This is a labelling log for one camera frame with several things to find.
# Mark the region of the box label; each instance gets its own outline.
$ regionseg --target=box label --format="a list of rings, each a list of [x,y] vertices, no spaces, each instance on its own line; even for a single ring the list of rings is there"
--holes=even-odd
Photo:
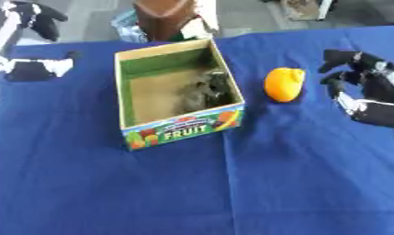
[[[203,112],[198,116],[169,119],[125,130],[124,136],[129,147],[137,150],[167,142],[177,141],[239,127],[243,116],[243,106]]]

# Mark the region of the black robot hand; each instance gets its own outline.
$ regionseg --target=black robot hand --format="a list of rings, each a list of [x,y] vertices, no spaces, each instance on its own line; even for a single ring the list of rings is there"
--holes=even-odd
[[[341,92],[343,92],[341,75],[342,72],[333,73],[321,80],[321,84],[326,84],[328,86],[328,93],[332,99],[335,99]]]
[[[68,17],[63,13],[42,4],[12,2],[16,11],[21,15],[22,28],[32,28],[44,39],[56,41],[60,37],[55,20],[64,22]]]

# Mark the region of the printed fruit illustration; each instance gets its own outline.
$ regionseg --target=printed fruit illustration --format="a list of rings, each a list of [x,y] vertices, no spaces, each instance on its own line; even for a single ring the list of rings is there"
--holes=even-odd
[[[127,140],[129,143],[132,143],[135,140],[143,141],[143,138],[138,132],[132,131],[128,134]]]
[[[158,145],[158,140],[151,140],[151,145]]]
[[[147,141],[158,140],[158,136],[157,135],[147,136],[145,140]]]
[[[222,125],[215,127],[215,131],[220,131],[223,129],[235,127],[238,125],[238,116],[240,115],[240,111],[227,111],[223,112],[218,116],[218,122],[222,123]]]
[[[214,124],[212,124],[212,128],[217,128],[217,127],[220,127],[220,126],[222,126],[224,124],[224,122],[222,122],[222,121],[216,121],[216,122],[214,122]]]
[[[157,145],[158,144],[158,136],[157,135],[147,136],[145,138],[145,141],[147,141],[147,143],[149,143],[150,145]]]
[[[235,112],[227,111],[220,114],[218,121],[226,122],[234,115]]]
[[[232,121],[232,122],[230,123],[230,128],[236,127],[237,124],[238,124],[238,123],[237,123],[236,121]]]
[[[145,139],[147,136],[155,135],[155,129],[144,129],[140,134]]]
[[[142,140],[134,140],[131,144],[130,147],[133,150],[141,149],[145,147],[145,141]]]

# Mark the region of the table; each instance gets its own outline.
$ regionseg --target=table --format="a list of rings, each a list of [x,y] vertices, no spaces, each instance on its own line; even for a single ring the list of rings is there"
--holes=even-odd
[[[128,152],[118,130],[120,41],[18,47],[82,59],[49,83],[0,83],[0,235],[394,235],[394,130],[351,121],[317,74],[325,49],[394,61],[394,27],[218,39],[246,99],[241,128]],[[301,98],[262,91],[301,67]]]

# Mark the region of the robotic finger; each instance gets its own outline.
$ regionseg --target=robotic finger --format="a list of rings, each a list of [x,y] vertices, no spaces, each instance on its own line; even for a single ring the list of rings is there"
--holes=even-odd
[[[354,121],[394,128],[394,63],[357,51],[327,50],[320,72],[347,64],[351,71],[332,73],[321,80],[332,100]],[[353,99],[342,82],[362,87],[365,99]]]

